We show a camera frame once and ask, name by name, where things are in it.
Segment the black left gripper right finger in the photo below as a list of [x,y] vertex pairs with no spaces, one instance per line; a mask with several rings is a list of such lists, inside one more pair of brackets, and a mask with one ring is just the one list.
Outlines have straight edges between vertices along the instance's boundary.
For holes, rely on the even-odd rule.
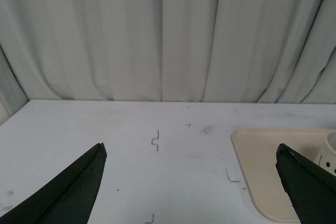
[[301,223],[335,223],[335,176],[284,143],[276,169]]

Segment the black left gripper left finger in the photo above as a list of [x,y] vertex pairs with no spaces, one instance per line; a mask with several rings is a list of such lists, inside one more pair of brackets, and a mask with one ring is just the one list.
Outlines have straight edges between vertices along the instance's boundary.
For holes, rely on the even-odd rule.
[[87,223],[101,185],[107,151],[98,143],[45,186],[1,216],[1,223]]

